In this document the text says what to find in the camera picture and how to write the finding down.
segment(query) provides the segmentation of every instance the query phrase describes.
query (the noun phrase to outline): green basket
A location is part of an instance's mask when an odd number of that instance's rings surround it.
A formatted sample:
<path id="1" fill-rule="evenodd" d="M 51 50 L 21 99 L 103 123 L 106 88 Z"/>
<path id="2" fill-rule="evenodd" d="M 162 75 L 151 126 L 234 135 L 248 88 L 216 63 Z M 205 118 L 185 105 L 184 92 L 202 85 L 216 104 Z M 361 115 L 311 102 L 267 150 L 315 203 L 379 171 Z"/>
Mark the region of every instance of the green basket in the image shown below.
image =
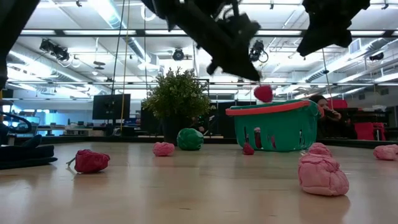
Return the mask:
<path id="1" fill-rule="evenodd" d="M 290 100 L 265 105 L 232 106 L 226 110 L 226 114 L 234 116 L 236 139 L 241 147 L 248 138 L 249 144 L 256 150 L 290 152 L 308 149 L 315 142 L 317 120 L 322 114 L 320 110 L 312 101 Z M 256 146 L 255 128 L 260 128 L 261 149 Z"/>

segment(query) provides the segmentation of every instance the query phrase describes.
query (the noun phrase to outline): wooden table surface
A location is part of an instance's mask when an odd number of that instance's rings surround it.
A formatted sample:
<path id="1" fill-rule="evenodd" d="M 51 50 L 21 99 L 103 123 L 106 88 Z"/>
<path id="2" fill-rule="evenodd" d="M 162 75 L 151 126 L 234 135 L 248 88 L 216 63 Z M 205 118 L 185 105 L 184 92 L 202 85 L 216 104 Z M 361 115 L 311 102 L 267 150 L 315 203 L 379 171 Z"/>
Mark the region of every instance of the wooden table surface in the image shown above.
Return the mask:
<path id="1" fill-rule="evenodd" d="M 256 152 L 207 144 L 201 151 L 154 157 L 153 144 L 56 146 L 51 166 L 0 170 L 0 223 L 398 223 L 398 161 L 370 149 L 330 147 L 346 173 L 343 197 L 302 192 L 300 152 Z M 67 169 L 77 150 L 111 156 L 102 173 Z"/>

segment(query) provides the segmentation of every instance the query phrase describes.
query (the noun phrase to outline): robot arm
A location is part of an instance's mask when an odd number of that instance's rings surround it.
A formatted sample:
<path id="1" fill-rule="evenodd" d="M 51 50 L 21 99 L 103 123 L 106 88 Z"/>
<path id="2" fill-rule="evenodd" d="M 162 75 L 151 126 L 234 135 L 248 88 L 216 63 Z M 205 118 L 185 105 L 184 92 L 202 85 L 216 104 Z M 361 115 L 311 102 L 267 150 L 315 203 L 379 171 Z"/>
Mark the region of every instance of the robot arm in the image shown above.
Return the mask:
<path id="1" fill-rule="evenodd" d="M 167 21 L 169 30 L 179 26 L 213 57 L 207 69 L 210 75 L 221 67 L 223 72 L 260 80 L 261 75 L 251 63 L 249 43 L 261 27 L 246 14 L 239 14 L 238 0 L 142 2 Z M 220 19 L 226 5 L 232 5 L 233 16 Z M 310 16 L 310 25 L 297 51 L 304 57 L 332 44 L 348 47 L 352 38 L 347 28 L 361 9 L 370 6 L 370 0 L 304 0 L 303 6 Z"/>

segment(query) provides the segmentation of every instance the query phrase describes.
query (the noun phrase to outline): pink plush toy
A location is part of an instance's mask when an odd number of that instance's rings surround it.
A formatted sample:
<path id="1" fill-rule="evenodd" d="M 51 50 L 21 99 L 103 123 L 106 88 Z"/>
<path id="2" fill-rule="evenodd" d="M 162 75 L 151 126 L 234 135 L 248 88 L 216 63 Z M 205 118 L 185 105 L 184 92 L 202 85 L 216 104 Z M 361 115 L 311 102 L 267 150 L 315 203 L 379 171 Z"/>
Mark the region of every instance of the pink plush toy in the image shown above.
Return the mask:
<path id="1" fill-rule="evenodd" d="M 381 160 L 397 160 L 398 159 L 398 146 L 378 146 L 374 148 L 373 155 Z"/>
<path id="2" fill-rule="evenodd" d="M 152 150 L 155 156 L 171 156 L 174 152 L 174 145 L 167 142 L 157 142 Z"/>
<path id="3" fill-rule="evenodd" d="M 303 191 L 326 196 L 344 195 L 348 192 L 347 176 L 334 158 L 306 153 L 298 164 L 298 179 Z"/>
<path id="4" fill-rule="evenodd" d="M 330 150 L 322 143 L 316 142 L 311 145 L 310 149 L 308 150 L 309 153 L 311 154 L 318 154 L 318 155 L 325 155 L 325 156 L 330 156 L 331 155 Z"/>
<path id="5" fill-rule="evenodd" d="M 250 146 L 250 144 L 248 142 L 244 143 L 243 154 L 244 155 L 254 155 L 254 149 Z"/>

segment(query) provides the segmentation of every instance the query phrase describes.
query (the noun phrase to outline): person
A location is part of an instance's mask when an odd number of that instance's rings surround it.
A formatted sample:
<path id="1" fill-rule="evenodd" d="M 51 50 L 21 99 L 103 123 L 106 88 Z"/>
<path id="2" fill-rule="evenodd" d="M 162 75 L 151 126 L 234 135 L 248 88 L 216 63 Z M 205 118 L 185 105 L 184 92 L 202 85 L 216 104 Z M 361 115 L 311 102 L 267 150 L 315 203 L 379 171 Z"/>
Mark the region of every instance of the person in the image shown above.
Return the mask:
<path id="1" fill-rule="evenodd" d="M 318 104 L 325 111 L 325 116 L 318 120 L 317 139 L 348 138 L 357 139 L 354 127 L 342 115 L 329 108 L 328 101 L 321 95 L 313 95 L 309 100 Z"/>

